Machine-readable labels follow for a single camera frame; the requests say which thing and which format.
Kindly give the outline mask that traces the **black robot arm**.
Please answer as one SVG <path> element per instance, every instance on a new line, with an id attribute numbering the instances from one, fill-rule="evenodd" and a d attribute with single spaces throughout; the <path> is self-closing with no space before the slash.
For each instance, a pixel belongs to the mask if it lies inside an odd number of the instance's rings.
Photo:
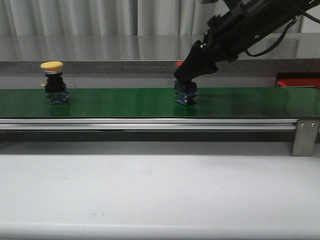
<path id="1" fill-rule="evenodd" d="M 228 12 L 214 15 L 207 21 L 209 29 L 203 40 L 196 41 L 181 66 L 174 72 L 176 83 L 188 85 L 192 79 L 215 73 L 217 62 L 232 62 L 241 53 L 249 55 L 248 49 L 285 25 L 279 39 L 268 49 L 257 53 L 262 56 L 285 37 L 288 29 L 303 15 L 315 22 L 319 19 L 307 13 L 318 6 L 318 0 L 226 0 Z"/>

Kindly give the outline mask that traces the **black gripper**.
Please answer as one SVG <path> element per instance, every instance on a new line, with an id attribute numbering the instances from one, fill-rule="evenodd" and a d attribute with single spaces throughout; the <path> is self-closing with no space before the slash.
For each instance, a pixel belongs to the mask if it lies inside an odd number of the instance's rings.
<path id="1" fill-rule="evenodd" d="M 226 2 L 228 11 L 215 15 L 207 24 L 208 36 L 197 40 L 174 72 L 181 84 L 218 71 L 215 63 L 235 61 L 239 54 L 275 30 L 274 2 Z"/>

